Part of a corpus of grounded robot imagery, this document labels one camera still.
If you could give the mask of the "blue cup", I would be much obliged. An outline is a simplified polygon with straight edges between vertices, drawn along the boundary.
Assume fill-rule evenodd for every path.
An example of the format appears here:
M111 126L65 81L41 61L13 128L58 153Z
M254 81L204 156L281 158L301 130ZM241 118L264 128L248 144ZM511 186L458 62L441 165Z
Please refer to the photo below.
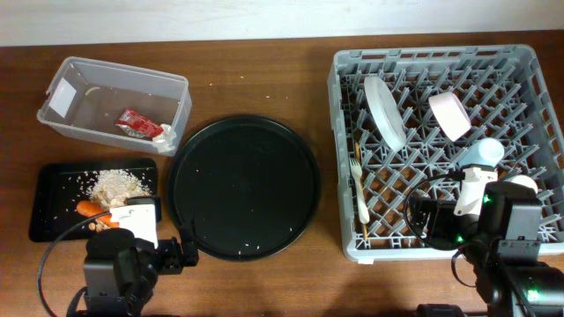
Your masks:
M460 167L479 165L496 167L505 155L503 144L487 137L474 143L457 162Z

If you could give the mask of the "rice and peanut shells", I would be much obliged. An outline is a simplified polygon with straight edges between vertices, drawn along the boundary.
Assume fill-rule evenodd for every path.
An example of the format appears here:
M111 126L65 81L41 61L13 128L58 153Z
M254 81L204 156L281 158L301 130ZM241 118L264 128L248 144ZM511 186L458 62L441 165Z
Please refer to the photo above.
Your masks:
M78 203L90 201L98 204L106 212L126 205L129 198L153 194L149 186L143 183L144 176L139 179L132 172L123 169L102 170L92 172L90 175L92 183L84 191L85 199L79 200Z

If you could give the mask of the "cream paper cup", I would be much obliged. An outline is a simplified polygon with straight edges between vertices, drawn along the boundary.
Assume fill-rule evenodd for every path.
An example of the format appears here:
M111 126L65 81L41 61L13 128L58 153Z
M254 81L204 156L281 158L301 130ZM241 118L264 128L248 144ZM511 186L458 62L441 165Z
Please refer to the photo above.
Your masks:
M537 183L528 175L519 174L505 179L506 182L515 183L527 188L531 188L536 194L538 193Z

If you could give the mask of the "orange carrot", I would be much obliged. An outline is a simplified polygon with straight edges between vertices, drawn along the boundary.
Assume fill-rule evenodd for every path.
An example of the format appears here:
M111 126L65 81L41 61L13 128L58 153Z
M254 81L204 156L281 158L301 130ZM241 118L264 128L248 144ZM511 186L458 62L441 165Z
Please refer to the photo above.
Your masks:
M77 205L77 212L84 217L94 217L105 213L106 211L96 203L92 203L90 201L81 201ZM117 222L111 221L110 215L98 217L98 220L108 227L117 228L119 226Z

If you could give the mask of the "white plastic fork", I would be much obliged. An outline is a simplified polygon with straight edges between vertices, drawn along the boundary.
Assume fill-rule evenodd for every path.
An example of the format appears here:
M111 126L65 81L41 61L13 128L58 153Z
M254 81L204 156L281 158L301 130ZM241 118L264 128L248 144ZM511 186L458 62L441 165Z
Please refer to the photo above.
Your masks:
M350 158L349 164L350 164L351 174L354 179L354 184L356 187L359 219L363 225L366 225L369 222L369 212L363 194L363 187L360 181L362 176L362 168L360 163L355 158Z

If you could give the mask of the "pink bowl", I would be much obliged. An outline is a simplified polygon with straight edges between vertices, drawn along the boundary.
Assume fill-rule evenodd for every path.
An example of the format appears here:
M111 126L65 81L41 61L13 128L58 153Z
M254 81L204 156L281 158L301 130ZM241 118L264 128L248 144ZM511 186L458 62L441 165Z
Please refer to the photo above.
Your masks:
M471 129L464 106L453 92L443 92L429 99L429 106L446 137L455 142Z

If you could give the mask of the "white napkin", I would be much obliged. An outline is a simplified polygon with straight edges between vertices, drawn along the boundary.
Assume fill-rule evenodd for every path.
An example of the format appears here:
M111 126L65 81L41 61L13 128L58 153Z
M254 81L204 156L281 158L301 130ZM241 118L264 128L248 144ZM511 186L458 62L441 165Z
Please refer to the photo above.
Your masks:
M155 147L160 154L174 151L176 149L174 145L176 133L170 125L161 124L160 127L162 128L162 132L152 139L152 146Z

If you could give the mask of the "wooden chopstick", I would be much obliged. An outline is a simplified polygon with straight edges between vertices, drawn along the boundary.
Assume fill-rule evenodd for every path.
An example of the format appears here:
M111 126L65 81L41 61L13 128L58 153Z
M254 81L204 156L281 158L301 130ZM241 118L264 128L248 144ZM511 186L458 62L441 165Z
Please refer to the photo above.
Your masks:
M368 235L367 235L367 222L369 220L369 215L368 215L368 211L367 211L367 206L366 206L366 202L364 199L364 192L363 192L363 188L362 188L362 168L361 168L361 155L360 155L360 144L358 142L354 143L354 151L355 151L355 159L356 159L356 165L359 167L360 169L360 177L359 177L359 186L360 189L357 190L357 196L360 200L359 203L359 219L361 222L361 228L362 228L362 234L363 234L363 239L365 241L368 241Z

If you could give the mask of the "grey plate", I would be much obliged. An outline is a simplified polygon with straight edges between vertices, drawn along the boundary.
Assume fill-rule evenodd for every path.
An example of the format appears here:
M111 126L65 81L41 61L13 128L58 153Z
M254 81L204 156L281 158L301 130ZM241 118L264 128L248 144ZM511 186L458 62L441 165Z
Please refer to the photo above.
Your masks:
M379 77L366 77L367 105L384 142L394 152L406 145L404 123L397 103L386 83Z

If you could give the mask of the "red snack wrapper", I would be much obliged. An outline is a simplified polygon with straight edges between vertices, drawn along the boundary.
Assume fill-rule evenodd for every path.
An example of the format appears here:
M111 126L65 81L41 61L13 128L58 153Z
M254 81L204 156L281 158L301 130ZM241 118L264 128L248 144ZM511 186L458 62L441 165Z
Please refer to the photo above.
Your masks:
M164 129L130 108L126 108L117 119L115 125L126 135L135 138L154 138L161 135Z

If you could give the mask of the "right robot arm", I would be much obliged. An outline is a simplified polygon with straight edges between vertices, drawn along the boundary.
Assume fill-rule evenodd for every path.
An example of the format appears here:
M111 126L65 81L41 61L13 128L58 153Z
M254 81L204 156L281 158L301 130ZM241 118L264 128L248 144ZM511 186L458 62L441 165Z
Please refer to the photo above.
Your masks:
M539 199L501 187L479 202L479 215L457 216L453 202L411 198L404 220L423 244L470 263L488 315L561 316L563 273L538 258Z

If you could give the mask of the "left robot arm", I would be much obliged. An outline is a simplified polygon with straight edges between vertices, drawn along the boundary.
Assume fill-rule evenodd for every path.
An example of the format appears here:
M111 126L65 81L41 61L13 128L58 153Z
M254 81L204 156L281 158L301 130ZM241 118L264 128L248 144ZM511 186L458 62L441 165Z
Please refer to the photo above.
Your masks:
M151 300L158 278L180 275L197 265L199 256L192 228L180 237L157 244L124 228L108 229L86 243L86 286L67 309L68 316L139 316Z

